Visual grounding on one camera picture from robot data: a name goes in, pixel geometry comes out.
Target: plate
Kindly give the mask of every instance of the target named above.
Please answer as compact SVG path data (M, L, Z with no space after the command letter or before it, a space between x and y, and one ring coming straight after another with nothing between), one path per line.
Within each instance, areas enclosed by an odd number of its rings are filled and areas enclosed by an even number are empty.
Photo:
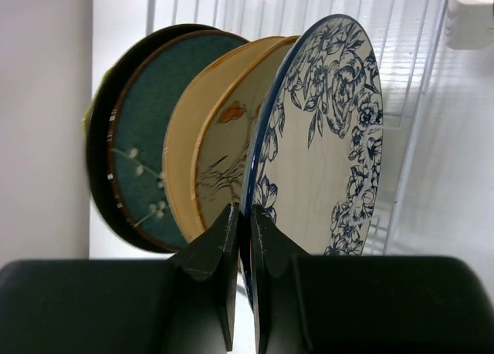
M309 253L360 255L381 172L382 96L360 24L331 15L280 67L249 151L241 210L261 205Z
M224 54L191 81L171 115L164 139L163 168L168 179L165 190L171 212L188 241L201 233L192 217L190 196L192 156L201 127L232 80L281 39L282 36L259 39Z
M113 198L107 177L107 135L111 113L128 79L151 53L178 36L208 29L214 28L199 24L174 25L140 40L105 74L87 114L86 171L94 203L116 235L142 250L162 252L164 249L142 238L127 222Z
M181 35L141 63L113 108L107 162L115 201L127 223L159 248L176 251L187 244L164 192L161 160L168 120L190 81L246 42L219 30Z
M278 41L245 69L205 121L191 166L191 198L202 233L230 201L240 201L255 122L276 72L298 36Z

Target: wire shelf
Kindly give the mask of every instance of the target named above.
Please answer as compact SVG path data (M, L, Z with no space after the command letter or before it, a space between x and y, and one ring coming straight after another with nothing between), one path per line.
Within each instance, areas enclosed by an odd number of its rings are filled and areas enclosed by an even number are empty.
M384 101L381 182L365 255L388 253L398 224L447 0L148 0L146 32L200 22L247 39L301 34L331 13L356 18L373 43Z

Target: white plastic basket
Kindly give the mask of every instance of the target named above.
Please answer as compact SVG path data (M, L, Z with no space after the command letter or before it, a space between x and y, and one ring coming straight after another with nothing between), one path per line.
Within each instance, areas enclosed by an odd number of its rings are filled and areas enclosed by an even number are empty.
M452 49L482 49L494 43L494 0L448 0L445 41Z

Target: beige plate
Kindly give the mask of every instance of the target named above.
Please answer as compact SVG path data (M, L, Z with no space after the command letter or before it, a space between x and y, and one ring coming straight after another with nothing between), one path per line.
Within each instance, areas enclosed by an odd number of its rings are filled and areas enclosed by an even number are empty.
M259 39L226 53L201 71L177 102L164 138L163 171L171 211L188 241L201 233L193 217L190 196L192 154L201 127L232 81L282 39L282 36Z
M194 237L211 227L229 201L239 201L252 131L279 65L298 36L267 49L231 84L209 113L191 165Z

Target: black plate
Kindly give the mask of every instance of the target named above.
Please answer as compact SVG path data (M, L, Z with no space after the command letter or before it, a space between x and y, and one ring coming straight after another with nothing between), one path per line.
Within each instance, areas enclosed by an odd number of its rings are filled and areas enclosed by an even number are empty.
M182 24L159 30L139 41L108 72L93 101L86 139L86 170L91 194L103 219L126 242L145 251L169 252L142 238L120 212L108 180L107 134L117 99L135 69L155 50L178 36L215 29L200 24Z

